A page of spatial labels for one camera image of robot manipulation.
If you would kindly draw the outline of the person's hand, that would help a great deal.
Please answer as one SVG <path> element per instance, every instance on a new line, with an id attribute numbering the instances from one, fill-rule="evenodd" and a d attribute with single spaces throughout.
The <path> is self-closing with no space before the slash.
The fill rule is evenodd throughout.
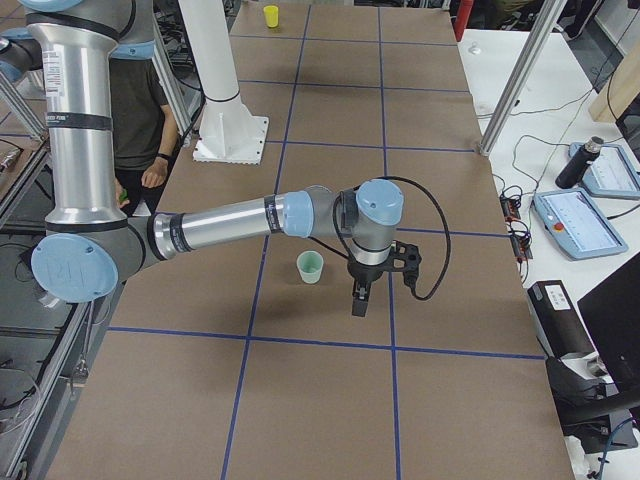
<path id="1" fill-rule="evenodd" d="M 157 188 L 164 184 L 168 175 L 168 161 L 157 157 L 154 162 L 143 172 L 141 185 L 145 188 Z"/>

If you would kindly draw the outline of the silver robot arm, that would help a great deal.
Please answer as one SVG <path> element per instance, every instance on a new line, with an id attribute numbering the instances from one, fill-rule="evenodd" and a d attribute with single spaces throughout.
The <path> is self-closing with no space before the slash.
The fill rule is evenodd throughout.
<path id="1" fill-rule="evenodd" d="M 127 217 L 115 190 L 109 60 L 121 46 L 153 55 L 153 5 L 28 1 L 24 8 L 42 52 L 53 162 L 55 206 L 31 258 L 44 290 L 85 303 L 180 253 L 278 233 L 332 236 L 344 245 L 354 280 L 352 312 L 364 316 L 371 286 L 383 273 L 419 263 L 413 249 L 395 239 L 404 197 L 386 179 L 339 193 L 311 186 L 203 212 Z"/>

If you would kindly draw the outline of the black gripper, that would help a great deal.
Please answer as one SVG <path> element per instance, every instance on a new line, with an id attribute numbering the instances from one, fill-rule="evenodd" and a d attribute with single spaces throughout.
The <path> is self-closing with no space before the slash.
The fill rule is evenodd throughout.
<path id="1" fill-rule="evenodd" d="M 393 268 L 394 259 L 392 255 L 377 265 L 363 264 L 353 256 L 348 259 L 347 270 L 354 279 L 351 308 L 351 314 L 353 316 L 366 315 L 371 285 L 377 281 L 384 272 L 392 271 Z"/>

